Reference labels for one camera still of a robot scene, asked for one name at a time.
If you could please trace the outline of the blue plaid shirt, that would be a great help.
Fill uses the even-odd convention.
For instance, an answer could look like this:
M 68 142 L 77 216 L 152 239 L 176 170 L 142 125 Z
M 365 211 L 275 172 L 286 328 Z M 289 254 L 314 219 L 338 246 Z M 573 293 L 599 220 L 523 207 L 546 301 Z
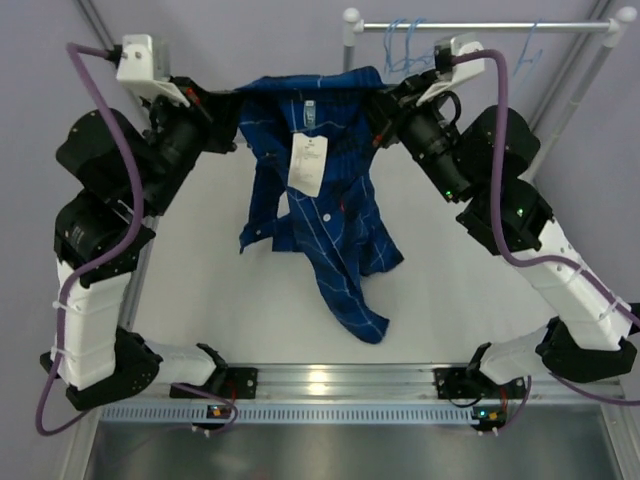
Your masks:
M 358 340 L 380 343 L 387 318 L 365 302 L 362 279 L 404 257 L 380 214 L 370 169 L 376 153 L 362 103 L 384 88 L 376 68 L 338 75 L 262 77 L 241 88 L 239 129 L 256 158 L 242 248 L 271 239 L 275 252 L 301 252 L 337 321 Z M 319 195 L 287 186 L 294 133 L 328 139 Z

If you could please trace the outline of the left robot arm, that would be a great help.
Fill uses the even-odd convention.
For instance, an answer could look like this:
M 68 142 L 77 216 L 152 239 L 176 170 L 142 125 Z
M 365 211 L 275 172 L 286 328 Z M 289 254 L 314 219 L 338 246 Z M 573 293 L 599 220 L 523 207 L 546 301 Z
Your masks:
M 230 389 L 228 365 L 210 346 L 158 344 L 119 323 L 141 251 L 155 238 L 145 220 L 167 211 L 202 153 L 236 148 L 239 93 L 209 92 L 186 77 L 170 83 L 182 100 L 145 99 L 147 130 L 115 109 L 93 110 L 72 125 L 56 153 L 82 188 L 55 220 L 55 307 L 63 323 L 40 362 L 65 383 L 80 412 L 153 385 L 168 386 L 174 398 Z

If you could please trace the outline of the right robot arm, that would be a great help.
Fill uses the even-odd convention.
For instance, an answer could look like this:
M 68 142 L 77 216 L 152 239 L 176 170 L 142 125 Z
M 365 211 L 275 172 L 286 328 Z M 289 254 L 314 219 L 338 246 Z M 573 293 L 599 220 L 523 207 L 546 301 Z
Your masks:
M 374 145 L 403 145 L 445 200 L 464 204 L 457 220 L 467 234 L 516 269 L 553 309 L 542 328 L 481 345 L 467 377 L 503 385 L 546 372 L 586 384 L 629 373 L 638 308 L 604 287 L 571 248 L 549 203 L 523 179 L 539 140 L 503 102 L 459 131 L 441 112 L 457 102 L 426 72 L 369 95 L 364 110 Z

